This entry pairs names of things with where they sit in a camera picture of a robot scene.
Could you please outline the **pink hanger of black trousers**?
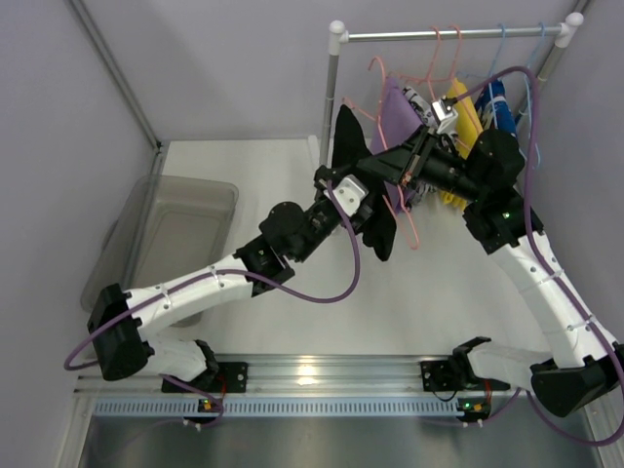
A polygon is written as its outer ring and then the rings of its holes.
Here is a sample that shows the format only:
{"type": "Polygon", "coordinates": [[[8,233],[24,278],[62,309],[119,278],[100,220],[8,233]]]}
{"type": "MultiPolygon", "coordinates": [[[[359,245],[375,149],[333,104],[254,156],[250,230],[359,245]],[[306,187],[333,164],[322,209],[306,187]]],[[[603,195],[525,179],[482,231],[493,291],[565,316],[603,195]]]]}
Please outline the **pink hanger of black trousers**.
{"type": "MultiPolygon", "coordinates": [[[[370,60],[370,64],[368,65],[368,71],[371,71],[375,64],[378,65],[381,74],[380,94],[377,99],[375,114],[367,112],[361,106],[356,104],[350,97],[343,97],[341,99],[341,103],[346,105],[350,110],[355,110],[357,113],[374,122],[382,148],[384,150],[388,150],[389,144],[387,142],[386,134],[384,132],[382,124],[384,93],[386,90],[386,81],[388,74],[386,72],[385,63],[381,56],[374,56],[370,60]]],[[[394,187],[394,192],[396,193],[396,202],[392,202],[388,195],[383,195],[382,199],[388,211],[390,212],[390,215],[393,217],[396,226],[403,234],[404,239],[408,244],[408,247],[412,251],[417,251],[420,247],[420,239],[415,221],[411,217],[411,210],[413,208],[413,196],[415,195],[415,191],[409,189],[401,182],[397,182],[394,187]]]]}

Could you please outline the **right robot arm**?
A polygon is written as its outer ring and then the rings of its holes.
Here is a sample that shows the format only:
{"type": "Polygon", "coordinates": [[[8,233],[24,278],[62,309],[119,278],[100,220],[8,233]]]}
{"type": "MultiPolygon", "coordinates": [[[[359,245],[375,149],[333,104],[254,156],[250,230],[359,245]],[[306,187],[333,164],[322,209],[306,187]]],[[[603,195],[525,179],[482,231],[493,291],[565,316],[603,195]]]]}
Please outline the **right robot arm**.
{"type": "Polygon", "coordinates": [[[524,166],[516,139],[506,132],[482,132],[461,158],[425,128],[356,164],[363,174],[403,188],[424,181],[467,200],[467,229],[515,285],[549,350],[477,337],[457,346],[449,360],[464,386],[483,379],[504,382],[530,391],[547,411],[565,417],[619,386],[623,346],[583,308],[543,223],[515,189],[524,166]]]}

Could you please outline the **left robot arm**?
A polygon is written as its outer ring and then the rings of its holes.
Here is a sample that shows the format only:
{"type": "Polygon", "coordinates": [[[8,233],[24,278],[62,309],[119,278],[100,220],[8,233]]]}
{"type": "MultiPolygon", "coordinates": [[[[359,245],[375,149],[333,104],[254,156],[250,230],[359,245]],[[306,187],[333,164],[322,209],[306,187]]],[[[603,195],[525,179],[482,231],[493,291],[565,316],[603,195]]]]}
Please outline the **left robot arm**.
{"type": "Polygon", "coordinates": [[[106,381],[140,371],[162,376],[168,391],[207,391],[219,372],[210,346],[201,339],[164,338],[169,326],[215,306],[279,290],[308,302],[336,303],[354,291],[315,297],[287,287],[292,262],[303,262],[338,226],[350,237],[361,235],[381,260],[388,258],[393,238],[377,234],[386,220],[384,183],[358,165],[315,173],[317,195],[303,209],[291,201],[274,206],[258,226],[257,237],[218,262],[168,282],[125,290],[103,288],[87,323],[95,366],[106,381]]]}

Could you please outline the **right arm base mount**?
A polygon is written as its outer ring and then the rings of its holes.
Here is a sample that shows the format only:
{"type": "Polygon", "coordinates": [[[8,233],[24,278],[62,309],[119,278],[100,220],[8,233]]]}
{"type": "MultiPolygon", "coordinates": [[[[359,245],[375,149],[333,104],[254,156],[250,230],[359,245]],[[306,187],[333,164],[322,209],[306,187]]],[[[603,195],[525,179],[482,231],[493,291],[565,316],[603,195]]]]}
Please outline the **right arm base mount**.
{"type": "Polygon", "coordinates": [[[426,392],[486,391],[487,389],[506,391],[511,389],[508,383],[477,377],[468,366],[452,358],[422,361],[419,365],[423,388],[426,392]]]}

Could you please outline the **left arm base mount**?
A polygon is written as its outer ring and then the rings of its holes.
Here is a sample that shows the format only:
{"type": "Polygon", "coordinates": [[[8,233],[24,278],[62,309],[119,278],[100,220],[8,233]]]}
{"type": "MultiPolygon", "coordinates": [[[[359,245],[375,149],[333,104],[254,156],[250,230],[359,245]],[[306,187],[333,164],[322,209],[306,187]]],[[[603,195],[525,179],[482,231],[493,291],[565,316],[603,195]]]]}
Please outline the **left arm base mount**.
{"type": "Polygon", "coordinates": [[[218,363],[216,370],[206,370],[187,385],[207,393],[245,393],[248,381],[246,362],[218,363]]]}

